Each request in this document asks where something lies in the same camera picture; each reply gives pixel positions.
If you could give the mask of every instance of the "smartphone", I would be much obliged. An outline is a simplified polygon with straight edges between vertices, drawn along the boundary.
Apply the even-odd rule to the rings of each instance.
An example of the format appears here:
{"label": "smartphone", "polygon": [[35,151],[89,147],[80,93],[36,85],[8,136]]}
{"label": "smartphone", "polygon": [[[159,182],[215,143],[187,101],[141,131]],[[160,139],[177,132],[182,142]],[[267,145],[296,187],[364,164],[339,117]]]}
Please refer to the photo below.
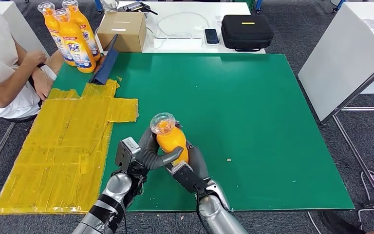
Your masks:
{"label": "smartphone", "polygon": [[220,45],[219,37],[217,36],[216,29],[205,29],[204,35],[206,37],[207,45]]}

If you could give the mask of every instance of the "person's hand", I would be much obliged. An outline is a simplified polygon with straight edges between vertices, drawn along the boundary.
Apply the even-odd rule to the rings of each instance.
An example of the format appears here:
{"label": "person's hand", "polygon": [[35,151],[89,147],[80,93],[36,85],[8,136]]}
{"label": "person's hand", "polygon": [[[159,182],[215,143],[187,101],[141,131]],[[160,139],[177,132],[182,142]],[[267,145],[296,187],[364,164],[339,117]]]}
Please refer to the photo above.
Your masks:
{"label": "person's hand", "polygon": [[35,69],[32,73],[32,79],[34,80],[34,87],[38,96],[44,101],[48,96],[54,81],[39,68]]}
{"label": "person's hand", "polygon": [[27,66],[36,67],[46,61],[46,56],[42,51],[34,50],[28,52],[23,58],[22,64]]}
{"label": "person's hand", "polygon": [[141,148],[140,157],[136,160],[149,170],[155,170],[166,164],[171,164],[173,161],[180,157],[183,152],[182,147],[176,147],[168,154],[158,155],[158,142],[157,135],[148,127],[144,134],[141,136],[138,145]]}

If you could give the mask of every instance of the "tide bottle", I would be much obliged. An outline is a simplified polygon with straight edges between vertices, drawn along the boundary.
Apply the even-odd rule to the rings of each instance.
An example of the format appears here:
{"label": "tide bottle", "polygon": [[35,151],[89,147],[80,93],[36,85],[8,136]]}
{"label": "tide bottle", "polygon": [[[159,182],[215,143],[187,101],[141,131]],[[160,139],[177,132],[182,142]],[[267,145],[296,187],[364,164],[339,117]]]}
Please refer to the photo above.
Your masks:
{"label": "tide bottle", "polygon": [[180,157],[172,162],[175,166],[181,161],[188,163],[188,150],[186,148],[186,136],[181,129],[175,126],[175,118],[170,113],[159,113],[150,122],[151,131],[157,134],[157,142],[165,153],[170,153],[176,147],[181,146],[183,152]]}
{"label": "tide bottle", "polygon": [[44,1],[38,5],[38,10],[44,15],[45,25],[48,28],[49,33],[54,39],[58,50],[64,57],[65,62],[70,66],[75,66],[75,62],[71,56],[68,46],[59,34],[59,23],[54,18],[55,5],[52,2]]}
{"label": "tide bottle", "polygon": [[95,59],[91,55],[81,29],[70,20],[70,13],[67,9],[58,9],[54,15],[59,22],[59,34],[68,46],[78,70],[83,73],[93,72],[96,66]]}
{"label": "tide bottle", "polygon": [[95,42],[95,37],[93,30],[91,29],[90,23],[88,19],[79,11],[78,8],[78,1],[77,0],[64,0],[62,1],[62,7],[66,8],[71,13],[71,20],[74,22],[82,31],[82,35],[85,38],[89,48],[91,49],[91,53],[95,59],[98,61],[100,58],[99,49]]}

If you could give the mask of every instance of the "gray carpet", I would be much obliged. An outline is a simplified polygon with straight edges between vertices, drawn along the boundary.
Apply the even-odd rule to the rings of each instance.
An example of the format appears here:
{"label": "gray carpet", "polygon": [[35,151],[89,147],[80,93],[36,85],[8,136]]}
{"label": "gray carpet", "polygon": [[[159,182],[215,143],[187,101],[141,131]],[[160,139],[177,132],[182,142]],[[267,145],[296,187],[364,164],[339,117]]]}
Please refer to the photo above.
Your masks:
{"label": "gray carpet", "polygon": [[[48,53],[55,51],[55,45],[44,27],[43,18],[36,10],[37,4],[41,1],[31,0],[30,3],[24,3],[22,0],[16,0],[15,2]],[[53,2],[60,7],[60,0]],[[267,51],[285,54],[293,71],[297,74],[331,22],[334,16],[331,14],[333,7],[328,1],[323,0],[264,0],[262,14],[267,15],[275,32],[275,38]],[[97,14],[94,2],[80,0],[80,9],[90,20],[92,27],[96,28],[101,16]],[[374,106],[374,95],[361,95],[351,105]],[[365,162],[374,171],[374,113],[344,112],[338,116]],[[8,125],[7,122],[0,120],[0,139]],[[326,125],[318,123],[318,126],[355,206],[360,208],[361,202],[367,197],[360,180],[361,169],[358,163],[332,120]],[[2,151],[0,190],[26,134],[26,131],[16,126]],[[348,221],[357,224],[356,211],[339,213]],[[234,212],[233,214],[249,233],[316,233],[306,212]],[[317,214],[312,212],[312,215],[321,232],[329,233],[318,220]],[[81,218],[81,215],[0,216],[0,233],[64,234],[71,232]],[[363,214],[363,219],[366,230],[374,229],[374,212]],[[195,214],[128,214],[127,221],[130,234],[205,233]],[[118,233],[123,233],[122,226]]]}

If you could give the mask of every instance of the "yellow adhesive sheet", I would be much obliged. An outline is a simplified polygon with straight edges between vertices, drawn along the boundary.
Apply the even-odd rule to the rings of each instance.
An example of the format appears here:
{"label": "yellow adhesive sheet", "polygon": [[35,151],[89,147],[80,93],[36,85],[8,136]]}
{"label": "yellow adhesive sheet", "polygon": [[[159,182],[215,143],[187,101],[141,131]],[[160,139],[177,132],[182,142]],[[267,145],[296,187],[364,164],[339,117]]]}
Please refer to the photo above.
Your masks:
{"label": "yellow adhesive sheet", "polygon": [[138,100],[113,98],[118,83],[53,89],[0,193],[0,215],[86,213],[96,201],[112,122],[136,121]]}

